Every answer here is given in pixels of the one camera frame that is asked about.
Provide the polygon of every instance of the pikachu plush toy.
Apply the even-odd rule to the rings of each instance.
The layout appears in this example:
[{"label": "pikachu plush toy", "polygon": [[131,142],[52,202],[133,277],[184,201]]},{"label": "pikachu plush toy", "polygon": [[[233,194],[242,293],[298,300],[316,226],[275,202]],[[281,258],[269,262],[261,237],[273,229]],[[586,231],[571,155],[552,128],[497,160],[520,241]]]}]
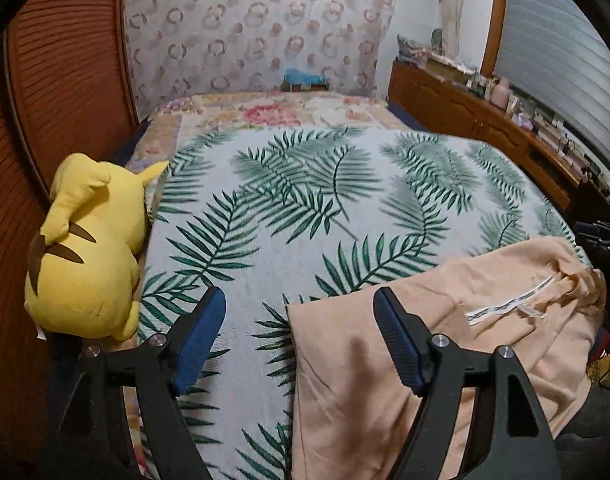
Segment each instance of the pikachu plush toy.
[{"label": "pikachu plush toy", "polygon": [[134,254],[147,230],[144,187],[167,162],[139,174],[69,155],[51,185],[52,204],[32,240],[25,303],[36,324],[84,338],[129,339],[138,326]]}]

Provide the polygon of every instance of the peach fabric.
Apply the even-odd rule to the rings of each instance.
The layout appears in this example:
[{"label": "peach fabric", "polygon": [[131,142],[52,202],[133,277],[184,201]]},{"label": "peach fabric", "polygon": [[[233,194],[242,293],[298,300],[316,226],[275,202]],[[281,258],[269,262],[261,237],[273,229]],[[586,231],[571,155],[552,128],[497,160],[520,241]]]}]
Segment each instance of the peach fabric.
[{"label": "peach fabric", "polygon": [[[543,319],[513,310],[469,326],[466,313],[502,304],[549,276],[527,304]],[[403,307],[432,333],[462,348],[514,348],[556,436],[583,405],[588,352],[603,319],[605,280],[563,238],[538,238],[462,258],[388,283]],[[287,307],[297,358],[293,480],[384,479],[402,447],[419,399],[400,383],[374,321],[378,286]],[[458,473],[474,391],[464,390],[441,478]]]}]

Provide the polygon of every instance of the silver bolt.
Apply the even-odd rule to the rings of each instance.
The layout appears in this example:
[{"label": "silver bolt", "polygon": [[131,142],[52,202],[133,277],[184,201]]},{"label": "silver bolt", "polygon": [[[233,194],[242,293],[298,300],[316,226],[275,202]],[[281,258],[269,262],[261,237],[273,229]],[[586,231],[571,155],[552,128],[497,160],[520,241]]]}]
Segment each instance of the silver bolt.
[{"label": "silver bolt", "polygon": [[165,334],[154,334],[149,338],[149,344],[152,346],[163,346],[167,342]]},{"label": "silver bolt", "polygon": [[89,345],[85,348],[85,357],[97,357],[101,352],[101,348],[98,345]]},{"label": "silver bolt", "polygon": [[432,336],[432,343],[438,346],[438,348],[445,348],[450,344],[450,338],[447,335],[435,334]]},{"label": "silver bolt", "polygon": [[509,346],[503,345],[498,347],[498,353],[501,355],[503,359],[509,359],[514,357],[514,350],[509,348]]}]

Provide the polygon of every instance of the white curtain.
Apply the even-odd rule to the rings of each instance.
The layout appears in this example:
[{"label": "white curtain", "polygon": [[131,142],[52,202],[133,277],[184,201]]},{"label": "white curtain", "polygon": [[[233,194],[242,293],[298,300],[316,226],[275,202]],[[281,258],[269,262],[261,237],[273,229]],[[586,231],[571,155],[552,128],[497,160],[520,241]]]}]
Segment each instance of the white curtain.
[{"label": "white curtain", "polygon": [[442,0],[443,55],[454,59],[459,53],[459,29],[463,0]]},{"label": "white curtain", "polygon": [[285,69],[369,95],[394,0],[125,0],[141,117],[196,93],[270,90]]}]

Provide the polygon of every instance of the window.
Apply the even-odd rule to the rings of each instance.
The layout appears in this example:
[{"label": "window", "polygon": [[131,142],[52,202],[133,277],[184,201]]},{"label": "window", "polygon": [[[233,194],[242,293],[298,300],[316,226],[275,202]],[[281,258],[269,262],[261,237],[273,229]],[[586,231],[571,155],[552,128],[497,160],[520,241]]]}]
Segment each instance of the window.
[{"label": "window", "polygon": [[508,0],[495,73],[563,117],[610,166],[610,51],[572,0]]}]

